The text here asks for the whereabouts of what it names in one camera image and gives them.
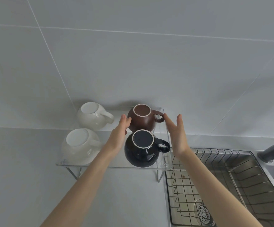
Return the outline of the black ceramic mug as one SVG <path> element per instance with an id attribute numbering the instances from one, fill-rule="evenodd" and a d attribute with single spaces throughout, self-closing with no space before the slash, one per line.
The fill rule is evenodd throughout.
<path id="1" fill-rule="evenodd" d="M 130 134 L 124 145 L 126 159 L 139 168 L 152 166 L 158 160 L 160 153 L 168 152 L 170 152 L 169 142 L 157 138 L 145 129 Z"/>

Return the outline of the brown ceramic mug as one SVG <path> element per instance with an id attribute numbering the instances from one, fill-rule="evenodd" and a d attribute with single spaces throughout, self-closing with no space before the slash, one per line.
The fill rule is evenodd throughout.
<path id="1" fill-rule="evenodd" d="M 131 123 L 128 127 L 131 132 L 136 132 L 140 129 L 152 132 L 156 123 L 165 121 L 162 112 L 153 110 L 146 104 L 138 104 L 134 106 L 128 112 L 127 117 L 131 118 Z"/>

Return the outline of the clear acrylic shelf rack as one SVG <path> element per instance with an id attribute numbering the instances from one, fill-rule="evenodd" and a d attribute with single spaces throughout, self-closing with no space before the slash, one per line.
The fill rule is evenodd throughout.
<path id="1" fill-rule="evenodd" d="M 106 143 L 112 129 L 118 124 L 120 116 L 122 114 L 127 115 L 131 108 L 133 107 L 132 106 L 107 107 L 107 112 L 111 113 L 114 116 L 115 121 L 113 124 L 107 124 L 104 128 L 96 132 L 97 135 L 99 136 L 100 141 L 103 144 Z M 165 140 L 170 143 L 169 132 L 167 130 L 167 126 L 165 122 L 157 123 L 152 133 L 157 138 Z M 72 163 L 71 161 L 68 161 L 68 159 L 62 153 L 62 151 L 60 151 L 58 154 L 56 166 L 65 167 L 75 179 L 78 179 L 81 175 L 82 170 L 85 170 L 90 165 L 91 161 L 96 157 L 96 155 L 97 153 L 94 153 L 93 156 L 89 157 L 89 159 L 86 160 L 85 162 L 81 160 L 80 162 L 74 161 Z M 171 151 L 168 153 L 160 153 L 157 161 L 154 162 L 153 165 L 145 168 L 138 168 L 128 162 L 128 160 L 125 157 L 124 146 L 123 146 L 120 152 L 117 154 L 117 156 L 111 161 L 108 168 L 140 169 L 140 170 L 156 171 L 157 181 L 160 182 L 165 172 L 172 169 L 173 167 L 172 160 L 173 160 L 173 153 Z"/>

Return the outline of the white ceramic mug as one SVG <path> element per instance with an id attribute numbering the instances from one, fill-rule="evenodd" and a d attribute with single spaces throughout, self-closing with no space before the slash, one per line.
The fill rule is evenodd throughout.
<path id="1" fill-rule="evenodd" d="M 77 112 L 77 121 L 80 128 L 99 131 L 106 124 L 114 122 L 114 116 L 96 102 L 84 103 Z"/>
<path id="2" fill-rule="evenodd" d="M 62 165 L 85 166 L 90 164 L 103 147 L 99 136 L 87 128 L 70 131 L 61 145 Z"/>

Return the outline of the person's right hand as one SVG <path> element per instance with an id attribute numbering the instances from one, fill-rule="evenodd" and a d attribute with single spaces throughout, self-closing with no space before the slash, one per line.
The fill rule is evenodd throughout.
<path id="1" fill-rule="evenodd" d="M 170 133 L 170 139 L 174 155 L 179 160 L 186 159 L 188 153 L 191 152 L 191 149 L 187 143 L 184 123 L 181 114 L 177 116 L 176 131 L 174 133 Z"/>

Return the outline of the person's left forearm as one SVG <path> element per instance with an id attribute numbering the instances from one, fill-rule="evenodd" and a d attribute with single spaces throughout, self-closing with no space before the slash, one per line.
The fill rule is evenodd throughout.
<path id="1" fill-rule="evenodd" d="M 52 210 L 40 227 L 81 227 L 110 162 L 121 149 L 104 145 L 86 171 Z"/>

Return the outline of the metal sink drain strainer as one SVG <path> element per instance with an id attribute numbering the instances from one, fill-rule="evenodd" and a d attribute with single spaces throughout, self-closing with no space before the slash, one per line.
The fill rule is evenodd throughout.
<path id="1" fill-rule="evenodd" d="M 207 227 L 215 227 L 216 223 L 211 216 L 207 206 L 203 202 L 196 202 L 194 206 L 196 218 L 200 225 Z"/>

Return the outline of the person's right forearm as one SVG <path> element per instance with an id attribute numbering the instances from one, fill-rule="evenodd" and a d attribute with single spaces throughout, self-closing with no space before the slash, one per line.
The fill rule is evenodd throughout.
<path id="1" fill-rule="evenodd" d="M 173 148 L 218 227 L 263 227 L 187 147 Z"/>

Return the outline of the person's left hand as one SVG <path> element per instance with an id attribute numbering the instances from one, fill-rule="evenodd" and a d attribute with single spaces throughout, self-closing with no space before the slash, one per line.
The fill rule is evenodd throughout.
<path id="1" fill-rule="evenodd" d="M 105 144 L 105 148 L 117 155 L 124 144 L 125 136 L 127 133 L 124 131 L 124 121 L 127 118 L 125 114 L 121 115 L 119 124 L 114 128 Z"/>

